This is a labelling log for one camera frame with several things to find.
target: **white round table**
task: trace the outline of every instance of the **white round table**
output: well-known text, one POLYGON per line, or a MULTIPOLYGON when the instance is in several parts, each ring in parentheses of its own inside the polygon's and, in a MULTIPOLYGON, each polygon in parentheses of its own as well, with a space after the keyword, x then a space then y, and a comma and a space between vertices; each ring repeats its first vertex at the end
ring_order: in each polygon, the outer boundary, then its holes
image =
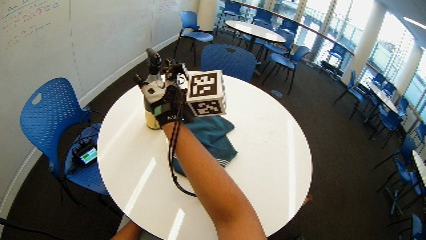
POLYGON ((227 20, 224 24, 232 29, 243 32, 252 37, 250 38, 247 51, 251 52, 255 38, 262 38, 270 42, 284 42, 284 38, 274 31, 247 22, 227 20))
MULTIPOLYGON (((226 172, 242 189, 271 235, 294 217, 307 195, 311 156, 304 134, 282 105, 248 83, 223 76, 227 133, 238 151, 226 172)), ((103 119, 98 166, 109 194, 129 218, 162 239, 216 239, 196 198, 174 186, 167 141, 145 125, 143 98, 135 86, 103 119)), ((191 190, 184 177, 178 182, 191 190)))

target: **white wall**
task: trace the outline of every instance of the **white wall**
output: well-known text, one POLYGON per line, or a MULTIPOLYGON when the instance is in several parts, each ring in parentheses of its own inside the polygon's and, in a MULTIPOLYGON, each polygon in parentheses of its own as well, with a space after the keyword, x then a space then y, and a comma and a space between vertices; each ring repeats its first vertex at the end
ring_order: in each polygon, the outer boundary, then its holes
POLYGON ((175 40, 178 12, 196 7, 196 0, 0 2, 1 217, 41 156, 18 123, 31 92, 51 78, 65 77, 85 106, 145 60, 147 47, 159 50, 175 40))

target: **teal towel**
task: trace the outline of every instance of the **teal towel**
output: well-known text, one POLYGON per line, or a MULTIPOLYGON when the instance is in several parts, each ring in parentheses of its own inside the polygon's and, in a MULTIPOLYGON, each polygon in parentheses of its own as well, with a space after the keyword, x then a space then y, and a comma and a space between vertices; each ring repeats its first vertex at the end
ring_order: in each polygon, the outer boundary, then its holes
MULTIPOLYGON (((186 127, 216 159, 219 165, 226 167, 230 160, 236 155, 236 151, 226 137, 226 133, 234 129, 231 122, 220 116, 198 117, 194 119, 192 123, 186 124, 186 127)), ((184 176, 175 157, 172 158, 172 167, 174 171, 184 176)))

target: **phone screen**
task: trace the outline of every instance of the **phone screen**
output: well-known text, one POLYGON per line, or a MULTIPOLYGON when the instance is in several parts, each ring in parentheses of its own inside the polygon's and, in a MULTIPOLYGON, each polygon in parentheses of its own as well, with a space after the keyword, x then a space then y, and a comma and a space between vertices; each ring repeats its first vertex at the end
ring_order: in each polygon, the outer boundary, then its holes
POLYGON ((79 159, 83 164, 89 164, 97 158, 95 148, 91 147, 81 156, 79 159))

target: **skin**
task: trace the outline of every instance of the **skin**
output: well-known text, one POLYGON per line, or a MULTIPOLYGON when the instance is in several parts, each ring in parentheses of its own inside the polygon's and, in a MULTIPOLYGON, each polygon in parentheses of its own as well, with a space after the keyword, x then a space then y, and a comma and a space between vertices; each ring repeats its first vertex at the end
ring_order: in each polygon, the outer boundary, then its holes
MULTIPOLYGON (((162 126, 168 139, 172 126, 174 122, 162 126)), ((183 124, 179 127, 175 155, 198 200, 211 218, 218 239, 266 239, 247 198, 183 124)), ((111 239, 138 239, 139 234, 141 228, 130 221, 111 239)))

